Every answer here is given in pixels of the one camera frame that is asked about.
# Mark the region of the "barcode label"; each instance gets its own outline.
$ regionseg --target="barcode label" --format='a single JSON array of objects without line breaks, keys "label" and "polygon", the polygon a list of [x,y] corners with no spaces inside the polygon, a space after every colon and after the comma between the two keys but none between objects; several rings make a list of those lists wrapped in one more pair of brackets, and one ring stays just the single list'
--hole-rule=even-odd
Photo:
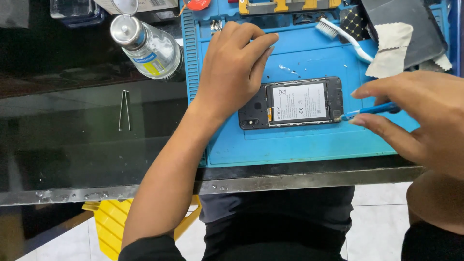
[{"label": "barcode label", "polygon": [[165,6],[166,5],[164,0],[149,0],[149,1],[150,1],[151,6],[153,6],[153,7],[159,7],[159,6]]}]

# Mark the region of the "glass bottle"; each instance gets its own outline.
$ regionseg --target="glass bottle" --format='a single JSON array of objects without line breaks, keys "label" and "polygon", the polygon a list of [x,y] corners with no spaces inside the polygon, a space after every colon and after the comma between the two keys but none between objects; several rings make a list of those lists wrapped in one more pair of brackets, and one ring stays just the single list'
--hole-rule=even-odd
[{"label": "glass bottle", "polygon": [[124,14],[113,20],[110,32],[143,75],[164,81],[184,73],[182,51],[169,33]]}]

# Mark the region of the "person's lap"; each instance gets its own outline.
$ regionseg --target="person's lap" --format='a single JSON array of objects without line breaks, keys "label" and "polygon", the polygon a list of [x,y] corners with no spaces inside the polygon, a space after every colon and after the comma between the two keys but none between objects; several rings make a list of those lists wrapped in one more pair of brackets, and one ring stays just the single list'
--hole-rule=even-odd
[{"label": "person's lap", "polygon": [[240,213],[287,215],[347,232],[354,186],[200,195],[200,220]]}]

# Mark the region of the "yellow basket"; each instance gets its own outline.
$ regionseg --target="yellow basket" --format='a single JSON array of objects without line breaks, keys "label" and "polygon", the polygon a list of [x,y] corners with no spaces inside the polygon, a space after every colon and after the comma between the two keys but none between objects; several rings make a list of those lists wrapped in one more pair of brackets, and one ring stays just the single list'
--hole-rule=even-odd
[{"label": "yellow basket", "polygon": [[[201,204],[197,195],[192,198],[192,205],[198,204],[197,209],[184,217],[174,230],[174,240],[177,240],[200,215]],[[82,209],[93,211],[97,226],[98,244],[100,250],[111,260],[117,260],[121,252],[122,234],[127,213],[132,205],[132,199],[122,202],[119,200],[86,201]]]}]

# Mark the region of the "blue tool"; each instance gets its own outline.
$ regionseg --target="blue tool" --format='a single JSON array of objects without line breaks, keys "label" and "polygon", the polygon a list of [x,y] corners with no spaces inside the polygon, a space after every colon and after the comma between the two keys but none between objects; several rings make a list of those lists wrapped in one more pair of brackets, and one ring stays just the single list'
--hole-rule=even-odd
[{"label": "blue tool", "polygon": [[398,107],[398,105],[396,103],[389,102],[389,103],[385,103],[385,104],[382,104],[382,105],[372,106],[372,107],[368,107],[368,108],[362,108],[362,109],[357,110],[357,111],[352,111],[352,112],[349,112],[349,113],[345,113],[345,114],[340,116],[340,120],[349,121],[349,120],[353,119],[356,115],[358,115],[360,113],[373,113],[373,114],[376,114],[376,113],[381,113],[381,112],[399,112],[400,110],[401,109]]}]

